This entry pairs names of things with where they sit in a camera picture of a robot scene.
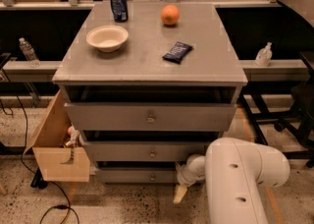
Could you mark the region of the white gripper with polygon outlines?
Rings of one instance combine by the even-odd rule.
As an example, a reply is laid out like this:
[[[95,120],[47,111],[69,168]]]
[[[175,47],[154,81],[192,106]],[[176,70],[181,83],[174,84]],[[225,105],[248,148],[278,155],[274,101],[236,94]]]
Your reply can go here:
[[[175,168],[179,185],[175,187],[173,203],[180,203],[188,187],[205,179],[205,156],[192,154],[183,165],[175,162]]]

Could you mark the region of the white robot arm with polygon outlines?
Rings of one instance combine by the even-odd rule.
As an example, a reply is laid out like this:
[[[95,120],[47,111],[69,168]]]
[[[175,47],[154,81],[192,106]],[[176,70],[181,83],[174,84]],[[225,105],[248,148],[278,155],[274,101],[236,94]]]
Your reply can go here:
[[[192,154],[176,170],[174,202],[204,181],[211,224],[268,224],[258,188],[280,187],[290,174],[279,150],[234,138],[214,140],[204,155]]]

